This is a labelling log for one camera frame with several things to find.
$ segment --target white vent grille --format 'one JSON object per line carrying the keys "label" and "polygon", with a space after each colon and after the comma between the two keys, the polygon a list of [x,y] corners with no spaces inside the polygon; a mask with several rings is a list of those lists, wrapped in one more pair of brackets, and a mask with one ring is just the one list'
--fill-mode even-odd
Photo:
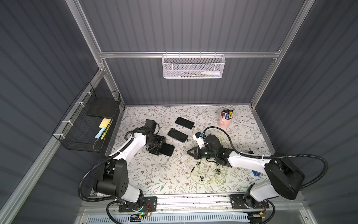
{"label": "white vent grille", "polygon": [[224,55],[212,56],[200,54],[163,55],[164,78],[221,78],[223,75]]}
{"label": "white vent grille", "polygon": [[[113,215],[120,223],[129,224],[130,215]],[[210,213],[178,213],[178,214],[152,214],[145,216],[142,221],[135,223],[198,223],[198,222],[243,222],[248,223],[247,213],[240,212],[210,212]],[[106,215],[90,215],[87,224],[113,223]]]}

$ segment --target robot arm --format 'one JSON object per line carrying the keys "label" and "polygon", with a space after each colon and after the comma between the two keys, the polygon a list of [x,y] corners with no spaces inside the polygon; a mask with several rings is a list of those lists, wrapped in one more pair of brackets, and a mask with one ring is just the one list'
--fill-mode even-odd
{"label": "robot arm", "polygon": [[205,136],[203,133],[196,133],[193,139],[199,146],[188,150],[187,153],[195,159],[212,158],[217,164],[223,166],[242,167],[268,176],[268,180],[252,184],[245,193],[245,205],[248,208],[254,208],[256,202],[280,195],[292,200],[296,198],[305,176],[287,158],[249,158],[245,155],[252,155],[252,151],[238,154],[233,149],[224,148],[213,134]]}
{"label": "robot arm", "polygon": [[134,209],[142,207],[143,192],[129,184],[127,163],[143,146],[147,146],[148,152],[154,155],[172,155],[174,146],[166,144],[165,137],[154,134],[156,126],[155,121],[146,120],[143,127],[133,130],[134,136],[110,156],[119,154],[96,169],[94,191],[121,198]]}

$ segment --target table surface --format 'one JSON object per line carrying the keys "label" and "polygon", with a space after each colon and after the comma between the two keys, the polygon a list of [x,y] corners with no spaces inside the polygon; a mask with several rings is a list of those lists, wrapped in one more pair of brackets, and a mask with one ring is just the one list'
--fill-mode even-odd
{"label": "table surface", "polygon": [[[232,122],[226,132],[236,149],[269,155],[267,144],[248,105],[129,107],[125,108],[113,152],[125,142],[124,134],[143,126],[146,119],[156,121],[160,125],[158,135],[165,136],[166,142],[175,146],[171,157],[156,156],[148,153],[146,147],[141,148],[128,163],[129,183],[142,189],[145,195],[198,194],[244,192],[251,183],[267,179],[263,174],[255,177],[251,170],[239,167],[218,166],[221,173],[217,175],[215,163],[204,159],[195,160],[186,153],[197,146],[192,134],[202,132],[208,126],[217,126],[220,112],[226,108],[234,110]],[[195,127],[190,130],[175,124],[179,116],[193,121]],[[169,137],[167,134],[171,128],[187,134],[189,141],[181,143]],[[231,148],[226,135],[220,130],[209,129],[206,134],[209,133],[215,134],[224,147]]]}

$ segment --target pen holder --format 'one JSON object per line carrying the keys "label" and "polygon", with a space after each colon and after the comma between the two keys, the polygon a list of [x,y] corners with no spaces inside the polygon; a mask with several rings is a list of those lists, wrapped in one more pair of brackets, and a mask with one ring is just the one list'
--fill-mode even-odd
{"label": "pen holder", "polygon": [[229,125],[231,124],[231,120],[226,120],[222,117],[219,118],[219,121],[218,121],[218,126],[219,128],[222,128],[222,129],[227,129],[229,127]]}

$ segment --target blue object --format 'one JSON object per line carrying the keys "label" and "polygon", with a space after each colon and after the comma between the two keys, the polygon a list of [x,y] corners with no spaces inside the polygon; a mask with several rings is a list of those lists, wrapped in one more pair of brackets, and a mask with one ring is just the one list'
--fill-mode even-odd
{"label": "blue object", "polygon": [[105,131],[106,127],[101,128],[101,130],[98,132],[95,138],[100,138],[102,133]]}
{"label": "blue object", "polygon": [[253,172],[253,175],[254,175],[255,177],[259,177],[260,174],[261,174],[260,172],[257,172],[257,171],[254,171],[254,170],[253,170],[252,172]]}

